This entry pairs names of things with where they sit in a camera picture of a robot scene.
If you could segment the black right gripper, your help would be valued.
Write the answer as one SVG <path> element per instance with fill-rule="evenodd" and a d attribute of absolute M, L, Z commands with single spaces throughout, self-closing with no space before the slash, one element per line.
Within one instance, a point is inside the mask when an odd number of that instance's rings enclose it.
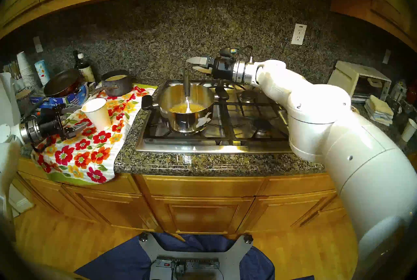
<path fill-rule="evenodd" d="M 217 58 L 208 56 L 194 56 L 186 60 L 194 64 L 193 70 L 211 76 L 213 79 L 232 81 L 236 58 L 233 55 L 220 55 Z"/>

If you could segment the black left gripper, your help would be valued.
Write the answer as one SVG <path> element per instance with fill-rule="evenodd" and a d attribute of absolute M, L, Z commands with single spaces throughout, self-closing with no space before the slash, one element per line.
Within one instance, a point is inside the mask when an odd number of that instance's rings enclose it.
<path fill-rule="evenodd" d="M 44 139 L 53 135 L 59 135 L 62 140 L 69 140 L 80 134 L 85 128 L 91 125 L 91 121 L 79 121 L 73 126 L 63 127 L 61 116 L 63 114 L 72 114 L 81 110 L 82 106 L 58 105 L 53 108 L 42 108 L 35 110 L 35 143 L 38 144 Z"/>

